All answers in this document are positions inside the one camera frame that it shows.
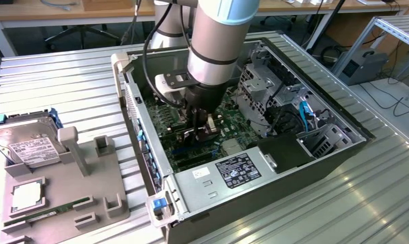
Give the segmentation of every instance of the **office chair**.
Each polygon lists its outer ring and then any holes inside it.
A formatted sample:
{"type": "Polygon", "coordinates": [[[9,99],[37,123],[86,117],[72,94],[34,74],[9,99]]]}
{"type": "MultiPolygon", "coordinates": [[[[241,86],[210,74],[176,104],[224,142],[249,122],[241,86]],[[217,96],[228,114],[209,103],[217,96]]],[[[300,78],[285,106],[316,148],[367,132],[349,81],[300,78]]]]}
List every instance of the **office chair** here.
{"type": "MultiPolygon", "coordinates": [[[[264,20],[261,20],[261,25],[265,25],[267,24],[267,20],[269,18],[275,18],[277,21],[281,21],[276,16],[267,16],[264,20]]],[[[284,20],[287,20],[289,22],[289,26],[288,26],[288,31],[292,31],[293,30],[293,26],[295,26],[295,23],[297,21],[297,15],[293,15],[292,16],[292,19],[287,19],[287,18],[283,18],[284,20]]]]}
{"type": "Polygon", "coordinates": [[[108,30],[108,25],[102,24],[102,30],[98,30],[96,28],[93,28],[94,24],[81,24],[74,26],[73,28],[69,28],[66,25],[62,26],[64,31],[61,33],[58,33],[56,36],[49,37],[45,39],[45,43],[46,46],[50,50],[56,50],[56,45],[53,44],[54,41],[57,41],[58,39],[61,39],[62,37],[80,32],[81,34],[81,48],[85,49],[86,48],[86,42],[85,42],[85,38],[86,38],[86,32],[92,32],[96,33],[104,37],[108,37],[113,40],[116,40],[116,45],[118,46],[121,44],[121,38],[117,37],[116,35],[110,34],[109,32],[106,32],[108,30]]]}

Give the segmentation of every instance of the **power supply label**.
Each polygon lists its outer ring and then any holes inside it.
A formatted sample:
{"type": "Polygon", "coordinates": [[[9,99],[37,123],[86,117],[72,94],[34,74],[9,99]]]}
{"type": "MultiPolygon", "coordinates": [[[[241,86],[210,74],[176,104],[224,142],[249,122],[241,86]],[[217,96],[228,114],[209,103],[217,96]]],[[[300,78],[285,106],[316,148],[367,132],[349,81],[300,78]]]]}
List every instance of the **power supply label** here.
{"type": "Polygon", "coordinates": [[[9,147],[20,156],[21,160],[28,164],[40,163],[46,160],[60,158],[54,144],[49,137],[10,144],[9,147]]]}
{"type": "Polygon", "coordinates": [[[241,154],[216,164],[229,188],[235,189],[263,175],[249,155],[241,154]]]}

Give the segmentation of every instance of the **sticker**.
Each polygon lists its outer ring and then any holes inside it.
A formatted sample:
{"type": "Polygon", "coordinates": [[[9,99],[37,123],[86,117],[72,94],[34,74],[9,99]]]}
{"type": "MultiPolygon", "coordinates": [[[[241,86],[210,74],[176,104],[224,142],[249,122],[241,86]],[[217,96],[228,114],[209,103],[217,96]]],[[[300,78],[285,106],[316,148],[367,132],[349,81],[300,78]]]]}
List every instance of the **sticker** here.
{"type": "Polygon", "coordinates": [[[193,171],[194,178],[198,179],[210,174],[210,169],[208,167],[197,169],[193,171]]]}
{"type": "Polygon", "coordinates": [[[241,154],[216,165],[232,189],[263,176],[248,154],[241,154]]]}
{"type": "Polygon", "coordinates": [[[28,163],[40,163],[50,159],[58,159],[58,152],[49,137],[32,141],[10,144],[9,147],[16,152],[21,160],[28,163]]]}

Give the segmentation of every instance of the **motherboard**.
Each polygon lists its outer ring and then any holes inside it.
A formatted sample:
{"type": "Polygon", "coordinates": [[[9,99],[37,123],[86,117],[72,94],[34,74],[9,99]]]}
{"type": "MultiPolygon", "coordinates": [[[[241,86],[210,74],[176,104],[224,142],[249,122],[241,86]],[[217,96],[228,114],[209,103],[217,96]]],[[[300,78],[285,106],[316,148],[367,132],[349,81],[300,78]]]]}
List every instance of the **motherboard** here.
{"type": "Polygon", "coordinates": [[[160,140],[176,172],[244,151],[249,144],[260,139],[251,121],[243,115],[232,98],[228,92],[215,113],[216,127],[221,130],[220,135],[192,146],[185,146],[182,143],[185,133],[192,131],[192,128],[188,128],[184,110],[168,104],[158,104],[154,100],[146,101],[160,140]]]}

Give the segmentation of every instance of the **workbench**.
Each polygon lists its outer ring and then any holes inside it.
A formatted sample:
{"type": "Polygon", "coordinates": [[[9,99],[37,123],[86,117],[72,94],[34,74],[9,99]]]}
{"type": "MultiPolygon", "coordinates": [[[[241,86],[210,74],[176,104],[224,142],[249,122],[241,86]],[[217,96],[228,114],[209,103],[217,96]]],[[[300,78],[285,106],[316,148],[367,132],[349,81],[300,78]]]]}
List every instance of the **workbench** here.
{"type": "MultiPolygon", "coordinates": [[[[404,14],[409,9],[409,0],[399,0],[404,14]]],[[[64,3],[64,0],[53,0],[53,3],[64,3]]],[[[312,47],[321,30],[332,16],[339,0],[332,4],[324,4],[320,14],[324,14],[323,21],[313,35],[308,48],[312,47]]],[[[320,6],[313,4],[301,4],[299,2],[289,4],[284,0],[261,0],[257,16],[284,16],[284,15],[311,15],[317,13],[320,6]]],[[[391,11],[389,5],[367,6],[357,0],[347,0],[340,13],[364,13],[391,11]]],[[[85,11],[84,5],[72,6],[72,11],[46,6],[40,0],[16,0],[12,5],[0,5],[0,50],[4,56],[17,56],[17,51],[9,40],[5,29],[16,27],[60,26],[80,24],[104,24],[132,22],[136,7],[121,10],[85,11]]],[[[138,21],[154,21],[154,3],[153,0],[144,0],[138,21]]]]}
{"type": "MultiPolygon", "coordinates": [[[[372,107],[285,36],[267,37],[377,137],[321,181],[210,233],[194,243],[409,243],[409,144],[372,107]]],[[[148,197],[116,95],[110,56],[142,45],[4,58],[0,113],[53,105],[80,141],[116,140],[132,216],[65,243],[164,243],[150,225],[148,197]]],[[[5,181],[0,155],[0,207],[5,181]]]]}

